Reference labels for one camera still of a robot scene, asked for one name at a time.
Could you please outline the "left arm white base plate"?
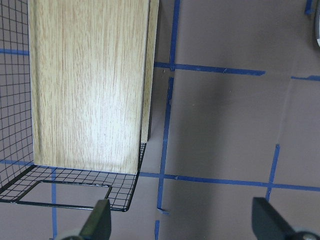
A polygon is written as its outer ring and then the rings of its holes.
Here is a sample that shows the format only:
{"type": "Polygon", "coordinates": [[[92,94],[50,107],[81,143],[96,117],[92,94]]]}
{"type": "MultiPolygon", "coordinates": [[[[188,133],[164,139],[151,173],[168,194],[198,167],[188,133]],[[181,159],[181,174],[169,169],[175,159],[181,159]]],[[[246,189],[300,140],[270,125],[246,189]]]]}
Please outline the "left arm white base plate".
{"type": "Polygon", "coordinates": [[[313,15],[314,37],[318,47],[320,46],[320,0],[313,0],[310,13],[313,15]]]}

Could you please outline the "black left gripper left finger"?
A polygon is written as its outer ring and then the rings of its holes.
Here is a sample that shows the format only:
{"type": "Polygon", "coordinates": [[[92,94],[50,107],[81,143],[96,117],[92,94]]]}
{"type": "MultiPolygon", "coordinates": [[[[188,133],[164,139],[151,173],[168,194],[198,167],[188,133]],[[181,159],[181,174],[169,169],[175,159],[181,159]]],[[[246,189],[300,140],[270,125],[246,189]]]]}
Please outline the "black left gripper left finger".
{"type": "Polygon", "coordinates": [[[109,240],[111,232],[110,201],[99,200],[80,230],[79,236],[84,240],[109,240]]]}

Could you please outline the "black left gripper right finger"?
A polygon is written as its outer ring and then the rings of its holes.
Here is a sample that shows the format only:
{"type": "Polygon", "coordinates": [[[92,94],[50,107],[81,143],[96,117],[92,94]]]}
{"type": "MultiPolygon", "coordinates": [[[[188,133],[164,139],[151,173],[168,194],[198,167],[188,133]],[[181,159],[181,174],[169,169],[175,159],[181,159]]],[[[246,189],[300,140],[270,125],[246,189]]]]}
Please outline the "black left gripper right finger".
{"type": "Polygon", "coordinates": [[[263,197],[252,199],[251,227],[257,240],[299,239],[299,233],[263,197]]]}

